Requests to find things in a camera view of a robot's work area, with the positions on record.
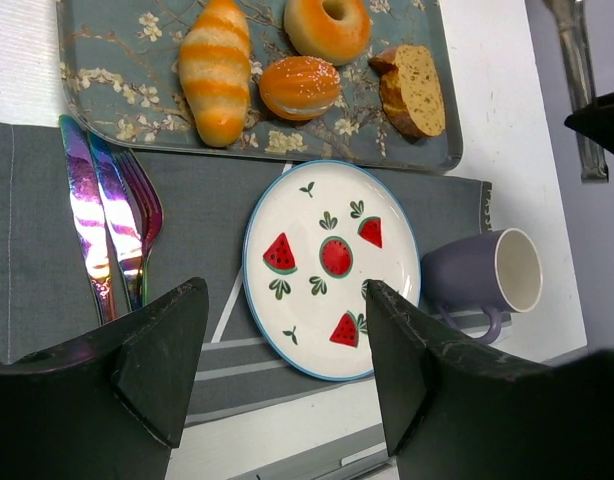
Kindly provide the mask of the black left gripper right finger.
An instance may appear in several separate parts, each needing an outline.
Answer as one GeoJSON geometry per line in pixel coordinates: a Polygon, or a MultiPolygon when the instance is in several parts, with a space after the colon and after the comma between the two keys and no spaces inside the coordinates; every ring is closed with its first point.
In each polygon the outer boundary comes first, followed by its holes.
{"type": "Polygon", "coordinates": [[[370,281],[388,454],[402,479],[614,479],[614,349],[558,366],[481,345],[370,281]]]}

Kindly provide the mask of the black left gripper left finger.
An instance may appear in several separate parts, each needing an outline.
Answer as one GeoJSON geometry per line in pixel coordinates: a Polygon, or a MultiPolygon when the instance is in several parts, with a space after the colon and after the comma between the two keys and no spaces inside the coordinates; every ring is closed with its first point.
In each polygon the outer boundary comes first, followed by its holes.
{"type": "Polygon", "coordinates": [[[208,320],[193,277],[86,334],[0,363],[0,479],[162,479],[208,320]]]}

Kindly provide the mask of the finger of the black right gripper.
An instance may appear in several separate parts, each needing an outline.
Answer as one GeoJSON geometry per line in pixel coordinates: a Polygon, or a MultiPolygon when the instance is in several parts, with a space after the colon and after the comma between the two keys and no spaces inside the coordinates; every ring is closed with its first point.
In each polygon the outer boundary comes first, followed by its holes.
{"type": "Polygon", "coordinates": [[[599,96],[588,106],[571,113],[564,125],[614,155],[614,92],[599,96]]]}

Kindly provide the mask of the metal serving tongs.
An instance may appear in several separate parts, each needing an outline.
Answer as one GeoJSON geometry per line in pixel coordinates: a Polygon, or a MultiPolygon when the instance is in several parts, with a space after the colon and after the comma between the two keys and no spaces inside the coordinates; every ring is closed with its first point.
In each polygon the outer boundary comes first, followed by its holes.
{"type": "MultiPolygon", "coordinates": [[[[574,112],[594,104],[595,82],[589,47],[585,2],[544,0],[552,13],[559,36],[569,98],[574,112]]],[[[582,134],[576,134],[583,183],[607,183],[609,171],[604,149],[582,134]]]]}

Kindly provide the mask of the brown bread slice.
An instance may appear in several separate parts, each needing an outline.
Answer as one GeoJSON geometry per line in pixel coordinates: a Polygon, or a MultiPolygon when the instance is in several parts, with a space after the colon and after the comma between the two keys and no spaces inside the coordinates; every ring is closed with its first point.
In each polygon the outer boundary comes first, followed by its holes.
{"type": "Polygon", "coordinates": [[[382,109],[402,135],[439,136],[446,128],[444,98],[430,50],[423,45],[389,47],[369,59],[379,76],[382,109]]]}

